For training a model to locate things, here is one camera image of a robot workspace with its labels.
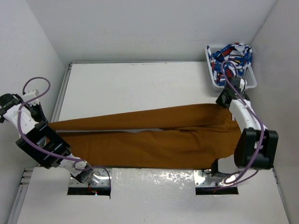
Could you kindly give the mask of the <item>brown trousers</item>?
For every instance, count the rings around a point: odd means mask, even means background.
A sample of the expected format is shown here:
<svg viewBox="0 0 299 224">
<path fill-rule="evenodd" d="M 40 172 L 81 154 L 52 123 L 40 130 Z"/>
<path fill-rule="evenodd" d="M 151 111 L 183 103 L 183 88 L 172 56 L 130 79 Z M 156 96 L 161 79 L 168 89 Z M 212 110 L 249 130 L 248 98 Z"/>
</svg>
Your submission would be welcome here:
<svg viewBox="0 0 299 224">
<path fill-rule="evenodd" d="M 229 110 L 197 104 L 50 123 L 92 165 L 202 169 L 231 156 L 241 136 Z"/>
</svg>

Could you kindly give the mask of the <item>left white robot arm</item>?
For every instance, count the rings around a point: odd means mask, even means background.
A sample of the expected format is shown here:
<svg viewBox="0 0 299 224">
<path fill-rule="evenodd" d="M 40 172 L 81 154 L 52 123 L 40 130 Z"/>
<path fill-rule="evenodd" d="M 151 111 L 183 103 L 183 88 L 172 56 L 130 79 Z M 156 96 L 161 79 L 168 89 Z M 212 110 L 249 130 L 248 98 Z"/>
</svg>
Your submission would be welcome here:
<svg viewBox="0 0 299 224">
<path fill-rule="evenodd" d="M 73 156 L 71 146 L 48 125 L 42 105 L 36 97 L 38 90 L 17 94 L 4 94 L 0 97 L 0 122 L 8 121 L 23 135 L 16 141 L 17 146 L 32 157 L 42 167 L 65 168 L 80 183 L 90 183 L 93 176 L 91 165 Z"/>
</svg>

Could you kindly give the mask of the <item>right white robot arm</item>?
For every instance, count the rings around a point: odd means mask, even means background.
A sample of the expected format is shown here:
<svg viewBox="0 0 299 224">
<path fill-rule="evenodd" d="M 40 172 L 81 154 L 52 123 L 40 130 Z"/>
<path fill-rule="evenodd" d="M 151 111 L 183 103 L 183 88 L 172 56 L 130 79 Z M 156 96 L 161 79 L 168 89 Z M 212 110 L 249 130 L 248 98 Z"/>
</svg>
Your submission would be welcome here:
<svg viewBox="0 0 299 224">
<path fill-rule="evenodd" d="M 269 130 L 254 112 L 245 93 L 246 82 L 239 77 L 228 77 L 216 104 L 228 109 L 237 122 L 241 136 L 234 154 L 216 159 L 211 165 L 212 176 L 243 176 L 249 169 L 269 170 L 274 167 L 278 133 Z"/>
</svg>

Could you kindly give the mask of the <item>white plastic basket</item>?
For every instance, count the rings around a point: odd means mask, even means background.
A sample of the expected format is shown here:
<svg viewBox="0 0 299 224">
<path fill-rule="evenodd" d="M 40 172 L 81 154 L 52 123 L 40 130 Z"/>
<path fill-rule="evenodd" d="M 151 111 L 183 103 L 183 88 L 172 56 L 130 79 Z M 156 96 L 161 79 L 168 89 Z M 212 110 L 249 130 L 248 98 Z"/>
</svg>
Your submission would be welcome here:
<svg viewBox="0 0 299 224">
<path fill-rule="evenodd" d="M 210 61 L 209 61 L 209 54 L 208 54 L 209 51 L 208 51 L 207 47 L 210 48 L 211 53 L 214 53 L 218 50 L 223 49 L 225 47 L 225 45 L 219 45 L 219 44 L 215 45 L 215 44 L 213 44 L 213 45 L 208 45 L 208 46 L 205 47 L 206 61 L 207 61 L 207 66 L 208 66 L 208 70 L 209 70 L 209 73 L 210 73 L 211 82 L 212 82 L 212 85 L 211 85 L 212 91 L 215 92 L 215 93 L 220 93 L 224 89 L 224 86 L 217 85 L 215 80 L 214 80 L 212 67 L 211 67 L 211 64 L 210 64 Z M 244 75 L 242 77 L 246 81 L 245 90 L 252 89 L 252 88 L 255 88 L 257 86 L 256 78 L 255 78 L 255 75 L 254 75 L 254 72 L 253 72 L 251 66 L 249 66 L 245 70 Z"/>
</svg>

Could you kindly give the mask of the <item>blue white patterned cloth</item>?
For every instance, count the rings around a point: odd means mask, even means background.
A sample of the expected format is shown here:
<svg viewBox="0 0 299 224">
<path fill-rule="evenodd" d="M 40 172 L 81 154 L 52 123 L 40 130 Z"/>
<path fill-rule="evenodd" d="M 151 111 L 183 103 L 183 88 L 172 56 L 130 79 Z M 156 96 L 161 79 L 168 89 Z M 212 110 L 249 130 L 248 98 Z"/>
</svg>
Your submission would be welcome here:
<svg viewBox="0 0 299 224">
<path fill-rule="evenodd" d="M 217 86 L 224 86 L 226 77 L 243 77 L 252 63 L 253 48 L 248 44 L 236 42 L 219 50 L 207 46 L 206 50 L 212 78 Z"/>
</svg>

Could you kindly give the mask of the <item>white front cover board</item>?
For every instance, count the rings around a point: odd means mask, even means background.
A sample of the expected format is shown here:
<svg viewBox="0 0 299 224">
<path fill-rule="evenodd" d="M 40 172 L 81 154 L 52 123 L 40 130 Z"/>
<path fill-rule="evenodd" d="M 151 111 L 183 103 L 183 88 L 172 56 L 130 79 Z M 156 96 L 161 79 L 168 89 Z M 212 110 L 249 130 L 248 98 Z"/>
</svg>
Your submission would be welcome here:
<svg viewBox="0 0 299 224">
<path fill-rule="evenodd" d="M 68 195 L 63 169 L 35 168 L 20 224 L 286 224 L 270 170 L 238 186 L 236 195 L 197 195 L 192 171 L 112 171 L 110 196 Z"/>
</svg>

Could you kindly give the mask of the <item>aluminium table frame rail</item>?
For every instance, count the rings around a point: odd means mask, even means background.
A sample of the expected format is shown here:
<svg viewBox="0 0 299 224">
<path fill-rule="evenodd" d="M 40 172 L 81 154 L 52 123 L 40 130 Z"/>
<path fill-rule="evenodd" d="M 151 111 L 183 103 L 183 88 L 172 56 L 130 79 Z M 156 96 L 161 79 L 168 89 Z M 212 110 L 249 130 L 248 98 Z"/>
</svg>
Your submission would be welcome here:
<svg viewBox="0 0 299 224">
<path fill-rule="evenodd" d="M 70 78 L 71 68 L 73 63 L 70 63 L 66 69 L 61 86 L 59 89 L 56 88 L 56 92 L 49 91 L 44 97 L 42 97 L 42 105 L 49 106 L 51 109 L 51 114 L 47 112 L 46 118 L 49 120 L 49 123 L 59 121 L 59 116 L 61 113 L 67 85 Z"/>
</svg>

